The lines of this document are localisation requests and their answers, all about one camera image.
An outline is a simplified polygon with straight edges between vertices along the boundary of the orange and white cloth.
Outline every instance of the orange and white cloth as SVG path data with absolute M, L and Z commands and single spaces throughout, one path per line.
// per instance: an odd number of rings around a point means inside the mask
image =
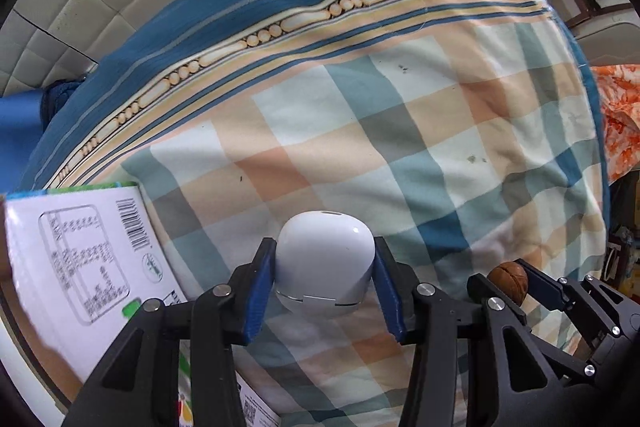
M 640 65 L 591 68 L 604 115 L 609 184 L 640 162 Z

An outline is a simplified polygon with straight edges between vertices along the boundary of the metal screw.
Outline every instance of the metal screw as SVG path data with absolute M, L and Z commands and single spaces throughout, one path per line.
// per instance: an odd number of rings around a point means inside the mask
M 226 297 L 227 295 L 231 295 L 231 286 L 228 284 L 219 284 L 218 286 L 214 286 L 213 295 L 216 297 Z
M 160 299 L 149 299 L 142 304 L 142 309 L 145 312 L 157 312 L 160 309 L 162 302 Z
M 487 304 L 489 304 L 489 308 L 491 308 L 492 310 L 495 310 L 497 312 L 501 311 L 504 309 L 504 301 L 502 299 L 500 299 L 499 297 L 491 297 Z
M 420 295 L 424 295 L 425 297 L 431 297 L 434 293 L 436 293 L 435 286 L 433 284 L 429 284 L 428 282 L 418 284 L 416 290 Z

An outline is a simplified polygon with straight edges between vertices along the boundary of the plaid fabric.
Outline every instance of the plaid fabric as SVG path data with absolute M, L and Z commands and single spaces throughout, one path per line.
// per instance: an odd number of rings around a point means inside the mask
M 65 106 L 70 128 L 54 127 L 24 183 L 139 182 L 191 297 L 226 282 L 289 217 L 319 209 L 361 219 L 453 296 L 518 257 L 552 277 L 598 269 L 593 79 L 544 0 L 296 0 L 251 24 L 242 6 L 232 32 L 222 15 L 201 16 L 200 28 L 229 34 L 212 45 L 186 30 L 179 46 L 148 46 L 165 63 L 140 84 L 143 55 L 126 44 Z M 541 337 L 572 340 L 566 320 L 525 308 Z M 371 290 L 332 321 L 272 298 L 256 341 L 234 354 L 284 425 L 368 427 L 397 424 L 413 349 L 386 333 Z M 459 366 L 457 422 L 464 350 Z

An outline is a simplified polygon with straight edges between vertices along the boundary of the brown cardboard edge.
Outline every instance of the brown cardboard edge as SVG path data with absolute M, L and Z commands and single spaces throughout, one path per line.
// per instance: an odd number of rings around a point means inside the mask
M 66 414 L 72 400 L 82 386 L 78 377 L 64 362 L 62 357 L 42 344 L 36 331 L 29 322 L 25 311 L 21 308 L 12 279 L 4 226 L 4 196 L 0 194 L 0 319 L 14 341 L 15 346 L 27 363 L 31 372 L 38 378 L 47 392 L 54 399 L 56 406 Z M 47 367 L 55 370 L 50 375 L 42 365 L 39 354 Z M 58 384 L 66 389 L 66 394 Z

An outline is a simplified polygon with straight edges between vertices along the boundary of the barcode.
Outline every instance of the barcode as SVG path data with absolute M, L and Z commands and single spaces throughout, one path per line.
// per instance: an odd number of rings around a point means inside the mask
M 244 401 L 244 408 L 242 409 L 242 412 L 244 413 L 246 422 L 253 425 L 255 420 L 255 407 L 251 405 L 248 400 Z
M 133 199 L 116 201 L 120 219 L 124 225 L 124 230 L 129 236 L 129 241 L 133 250 L 139 250 L 149 246 L 149 237 L 146 235 L 145 227 L 140 219 L 138 208 Z

